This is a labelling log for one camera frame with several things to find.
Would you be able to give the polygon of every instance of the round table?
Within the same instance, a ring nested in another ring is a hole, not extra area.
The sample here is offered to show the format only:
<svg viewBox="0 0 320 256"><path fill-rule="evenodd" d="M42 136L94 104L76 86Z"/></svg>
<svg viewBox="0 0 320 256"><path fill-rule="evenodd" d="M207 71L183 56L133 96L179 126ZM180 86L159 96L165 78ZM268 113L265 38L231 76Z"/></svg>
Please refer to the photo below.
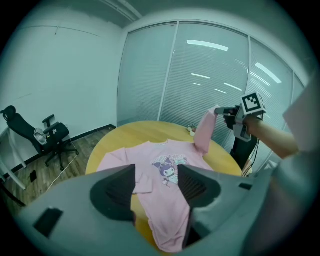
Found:
<svg viewBox="0 0 320 256"><path fill-rule="evenodd" d="M121 148L135 147L147 141L161 143L167 139L182 142L193 142L194 140L185 127L169 122L140 121L118 127L105 135L95 146L86 166L85 174L95 173L106 153ZM236 161L213 140L210 142L208 154L203 159L216 172L241 176L241 169ZM158 249L149 228L148 217L135 194L131 198L131 210L136 214L136 229Z"/></svg>

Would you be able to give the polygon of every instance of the white wall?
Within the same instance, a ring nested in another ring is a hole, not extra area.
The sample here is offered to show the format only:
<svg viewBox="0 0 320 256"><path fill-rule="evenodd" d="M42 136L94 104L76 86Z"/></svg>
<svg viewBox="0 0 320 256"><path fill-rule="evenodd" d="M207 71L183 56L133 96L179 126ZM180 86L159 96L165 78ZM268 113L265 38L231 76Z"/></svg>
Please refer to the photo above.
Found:
<svg viewBox="0 0 320 256"><path fill-rule="evenodd" d="M51 123L64 123L71 138L117 125L118 43L120 26L126 25L113 10L102 13L103 4L93 9L90 1L79 3L42 3L21 23L0 59L0 109L15 106L35 128L44 128L42 120L54 114ZM26 139L17 134L14 139L24 160L37 154ZM8 168L20 164L7 139L0 154Z"/></svg>
<svg viewBox="0 0 320 256"><path fill-rule="evenodd" d="M138 11L147 15L124 29L121 40L123 47L127 33L141 27L174 20L207 21L234 28L262 42L296 72L304 85L316 67L317 59L303 33L273 1L150 1L154 4L150 2L144 11L142 3L138 5L138 2L133 3L136 1L129 1Z"/></svg>

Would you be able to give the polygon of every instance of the black cable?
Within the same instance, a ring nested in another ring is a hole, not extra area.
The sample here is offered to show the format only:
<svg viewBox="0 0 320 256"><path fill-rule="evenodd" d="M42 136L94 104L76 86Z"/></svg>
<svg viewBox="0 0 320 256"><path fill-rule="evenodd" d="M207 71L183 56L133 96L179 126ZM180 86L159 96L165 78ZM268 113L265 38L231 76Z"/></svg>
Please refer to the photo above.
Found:
<svg viewBox="0 0 320 256"><path fill-rule="evenodd" d="M261 120L262 120L262 121L264 120L264 114L263 114L263 113L261 114ZM258 154L258 149L259 149L259 142L260 142L260 139L258 139L258 142L257 142L257 144L256 144L256 147L254 147L254 150L253 150L253 151L256 150L253 163L243 172L243 175L242 175L243 177L245 177L245 176L248 174L250 168L254 165L254 163L255 163L255 161L256 161L257 154Z"/></svg>

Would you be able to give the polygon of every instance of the shirt sleeve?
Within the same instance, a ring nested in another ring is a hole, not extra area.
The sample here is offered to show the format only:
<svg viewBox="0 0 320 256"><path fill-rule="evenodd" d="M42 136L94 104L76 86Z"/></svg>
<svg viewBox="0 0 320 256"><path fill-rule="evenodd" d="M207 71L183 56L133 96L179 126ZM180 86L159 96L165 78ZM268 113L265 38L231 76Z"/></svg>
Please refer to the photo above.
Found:
<svg viewBox="0 0 320 256"><path fill-rule="evenodd" d="M107 169L126 166L129 164L130 163L127 158L126 149L123 147L111 153L106 153L96 171L101 172Z"/></svg>
<svg viewBox="0 0 320 256"><path fill-rule="evenodd" d="M194 144L198 151L203 155L209 152L211 136L214 133L217 114L215 113L216 108L220 108L218 105L215 105L213 108L210 108L202 117L194 135Z"/></svg>

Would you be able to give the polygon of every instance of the ceiling light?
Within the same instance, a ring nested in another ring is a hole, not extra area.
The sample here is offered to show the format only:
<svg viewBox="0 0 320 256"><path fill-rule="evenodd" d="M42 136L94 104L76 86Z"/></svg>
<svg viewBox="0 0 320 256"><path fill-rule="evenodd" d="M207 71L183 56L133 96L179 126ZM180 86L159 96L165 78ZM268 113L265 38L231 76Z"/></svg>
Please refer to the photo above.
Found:
<svg viewBox="0 0 320 256"><path fill-rule="evenodd" d="M217 89L214 89L215 91L218 91L220 93L223 93L223 94L227 94L226 92L222 91L222 90L217 90Z"/></svg>
<svg viewBox="0 0 320 256"><path fill-rule="evenodd" d="M200 74L194 74L194 73L191 73L191 75L196 76L196 77L201 77L201 78L210 79L210 77L208 77L208 76L204 76L204 75L200 75Z"/></svg>
<svg viewBox="0 0 320 256"><path fill-rule="evenodd" d="M186 42L188 43L188 45L210 47L210 48L215 48L215 49L222 50L222 51L225 51L225 52L227 52L229 50L228 47L225 47L225 46L220 45L220 44L215 44L215 43L212 43L212 42L195 41L195 40L187 40Z"/></svg>
<svg viewBox="0 0 320 256"><path fill-rule="evenodd" d="M269 69L267 69L264 65L260 63L256 63L255 66L259 69L261 69L263 72L265 72L269 77L271 77L277 84L281 84L281 80L274 74L272 73Z"/></svg>
<svg viewBox="0 0 320 256"><path fill-rule="evenodd" d="M271 86L270 83L268 83L266 80L262 79L260 76L258 76L257 74L250 72L252 76L254 76L255 78L258 78L261 82L264 82L267 86Z"/></svg>
<svg viewBox="0 0 320 256"><path fill-rule="evenodd" d="M226 86L230 86L230 87L232 87L232 88L234 88L234 89L237 89L237 90L239 90L239 91L241 91L242 92L242 90L240 89L240 88L238 88L238 87L235 87L235 86L233 86L233 85L231 85L231 84L228 84L228 83L224 83Z"/></svg>

